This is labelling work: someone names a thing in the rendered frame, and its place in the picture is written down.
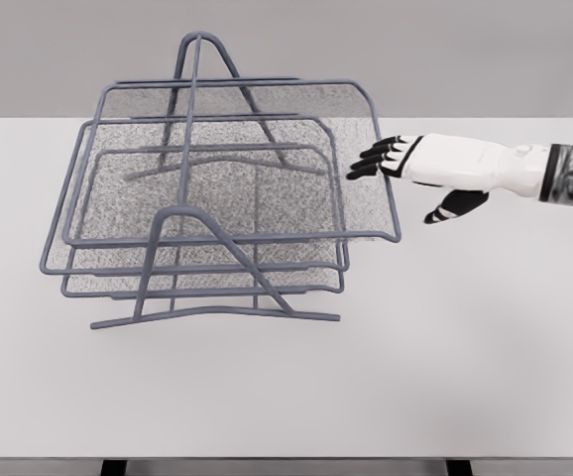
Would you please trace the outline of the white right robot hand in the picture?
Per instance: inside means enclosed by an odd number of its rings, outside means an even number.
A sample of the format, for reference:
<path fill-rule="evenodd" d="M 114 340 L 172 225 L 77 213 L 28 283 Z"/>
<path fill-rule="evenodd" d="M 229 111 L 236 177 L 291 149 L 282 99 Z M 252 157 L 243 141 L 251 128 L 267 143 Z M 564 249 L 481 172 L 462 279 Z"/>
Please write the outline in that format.
<path fill-rule="evenodd" d="M 441 134 L 398 135 L 375 143 L 350 166 L 346 179 L 381 173 L 450 192 L 423 219 L 435 224 L 463 216 L 487 202 L 501 183 L 510 149 L 489 141 Z"/>

